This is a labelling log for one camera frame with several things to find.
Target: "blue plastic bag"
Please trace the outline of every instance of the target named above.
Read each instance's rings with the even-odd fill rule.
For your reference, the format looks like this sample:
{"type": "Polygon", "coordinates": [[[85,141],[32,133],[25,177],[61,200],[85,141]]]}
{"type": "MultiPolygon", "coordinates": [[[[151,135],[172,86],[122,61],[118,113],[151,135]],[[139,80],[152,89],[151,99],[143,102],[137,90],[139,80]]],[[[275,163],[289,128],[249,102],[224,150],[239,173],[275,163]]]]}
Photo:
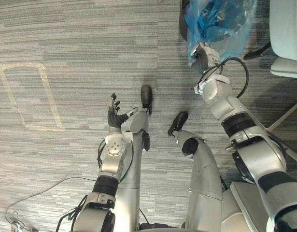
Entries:
{"type": "Polygon", "coordinates": [[[255,16],[257,0],[190,0],[184,10],[188,25],[189,65],[198,42],[218,52],[220,62],[238,57],[255,16]]]}

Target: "robot forearm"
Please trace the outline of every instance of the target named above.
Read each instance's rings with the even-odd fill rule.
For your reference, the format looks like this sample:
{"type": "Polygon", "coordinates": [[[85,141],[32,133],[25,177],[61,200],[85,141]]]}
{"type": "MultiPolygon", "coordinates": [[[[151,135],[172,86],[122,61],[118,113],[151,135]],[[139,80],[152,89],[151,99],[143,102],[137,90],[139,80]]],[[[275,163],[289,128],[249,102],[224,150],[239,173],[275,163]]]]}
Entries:
{"type": "Polygon", "coordinates": [[[211,107],[236,150],[233,158],[241,173],[257,184],[268,215],[276,223],[297,228],[297,180],[286,171],[285,159],[266,129],[233,96],[230,81],[213,75],[195,87],[211,107]]]}

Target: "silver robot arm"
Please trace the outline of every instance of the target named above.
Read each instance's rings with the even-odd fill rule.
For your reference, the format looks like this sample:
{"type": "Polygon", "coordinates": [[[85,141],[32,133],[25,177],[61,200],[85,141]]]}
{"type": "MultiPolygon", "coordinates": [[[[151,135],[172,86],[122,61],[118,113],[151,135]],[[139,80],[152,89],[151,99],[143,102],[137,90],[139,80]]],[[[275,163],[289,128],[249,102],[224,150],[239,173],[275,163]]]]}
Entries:
{"type": "Polygon", "coordinates": [[[213,75],[195,87],[230,138],[242,177],[257,184],[269,217],[280,231],[297,229],[297,180],[286,173],[283,153],[266,128],[237,99],[230,81],[213,75]]]}
{"type": "Polygon", "coordinates": [[[121,124],[134,115],[138,108],[118,115],[119,103],[114,104],[116,95],[110,98],[108,123],[110,135],[105,138],[106,155],[99,171],[94,188],[88,194],[82,210],[72,227],[75,232],[112,232],[115,224],[115,195],[122,178],[126,145],[133,141],[131,132],[121,132],[121,124]]]}

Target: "robotic hand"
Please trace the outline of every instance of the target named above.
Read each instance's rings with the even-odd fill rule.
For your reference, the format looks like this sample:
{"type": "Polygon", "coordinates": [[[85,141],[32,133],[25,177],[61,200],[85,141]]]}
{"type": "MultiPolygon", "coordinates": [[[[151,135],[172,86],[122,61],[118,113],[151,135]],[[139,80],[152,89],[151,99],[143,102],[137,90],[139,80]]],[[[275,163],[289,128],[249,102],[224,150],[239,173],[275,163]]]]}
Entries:
{"type": "Polygon", "coordinates": [[[262,202],[279,231],[297,229],[297,180],[286,173],[282,149],[267,129],[233,95],[230,80],[213,75],[195,87],[231,141],[243,179],[256,183],[262,202]]]}
{"type": "Polygon", "coordinates": [[[114,103],[116,100],[116,95],[113,93],[110,97],[110,105],[109,105],[109,110],[108,110],[108,123],[110,126],[110,131],[113,128],[120,129],[121,125],[128,120],[129,117],[134,115],[137,111],[138,108],[133,108],[129,112],[118,115],[118,111],[120,107],[118,106],[120,104],[120,101],[117,101],[114,103]]]}

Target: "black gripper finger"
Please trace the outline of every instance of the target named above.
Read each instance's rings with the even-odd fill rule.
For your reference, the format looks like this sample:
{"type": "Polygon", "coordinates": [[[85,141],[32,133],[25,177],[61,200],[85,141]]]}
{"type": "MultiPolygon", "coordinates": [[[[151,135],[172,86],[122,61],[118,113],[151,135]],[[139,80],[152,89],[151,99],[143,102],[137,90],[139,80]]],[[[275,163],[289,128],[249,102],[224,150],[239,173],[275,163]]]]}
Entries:
{"type": "Polygon", "coordinates": [[[113,98],[113,100],[115,101],[116,100],[116,94],[115,93],[113,93],[112,95],[111,95],[111,98],[113,98]]]}

